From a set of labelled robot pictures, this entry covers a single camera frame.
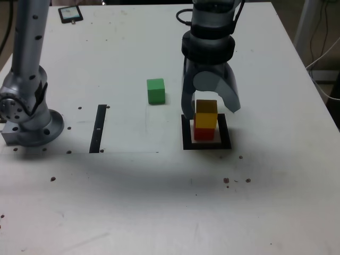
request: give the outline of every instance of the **yellow cube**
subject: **yellow cube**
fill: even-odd
[[[217,125],[217,101],[197,100],[196,121],[197,129],[215,129]]]

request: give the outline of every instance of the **black strip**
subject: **black strip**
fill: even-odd
[[[89,153],[99,153],[101,135],[103,134],[106,105],[98,105],[95,126],[93,128],[92,140]]]
[[[224,114],[217,115],[221,143],[192,143],[190,120],[182,114],[183,150],[229,150],[232,148]]]

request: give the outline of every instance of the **green cube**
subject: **green cube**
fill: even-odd
[[[165,86],[163,79],[147,80],[149,104],[159,105],[165,103]]]

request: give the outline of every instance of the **white cable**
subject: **white cable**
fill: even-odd
[[[311,80],[313,81],[314,85],[316,85],[316,86],[318,87],[318,89],[322,92],[322,94],[324,94],[326,97],[328,97],[328,98],[331,99],[331,100],[340,101],[339,98],[334,98],[334,97],[330,97],[329,95],[327,95],[327,94],[324,92],[324,90],[321,89],[320,85],[317,84],[317,82],[316,82],[313,78],[311,78]]]
[[[319,57],[317,60],[315,60],[313,63],[311,63],[309,66],[306,67],[306,69],[308,69],[309,67],[311,67],[312,65],[314,65],[316,62],[318,62],[320,59],[322,59],[327,53],[330,52],[331,49],[333,49],[333,47],[340,41],[340,37],[335,41],[335,43],[328,49],[328,51],[326,51],[321,57]]]

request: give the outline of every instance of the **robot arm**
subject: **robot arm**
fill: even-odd
[[[63,131],[59,113],[46,104],[47,74],[39,66],[49,0],[19,0],[12,68],[0,89],[0,112],[7,120],[8,145],[38,146]]]
[[[192,21],[182,22],[191,27],[182,39],[183,67],[182,111],[193,119],[193,94],[214,91],[222,97],[232,112],[240,109],[235,77],[227,64],[234,53],[231,34],[245,0],[193,0]],[[235,19],[235,9],[240,5]]]

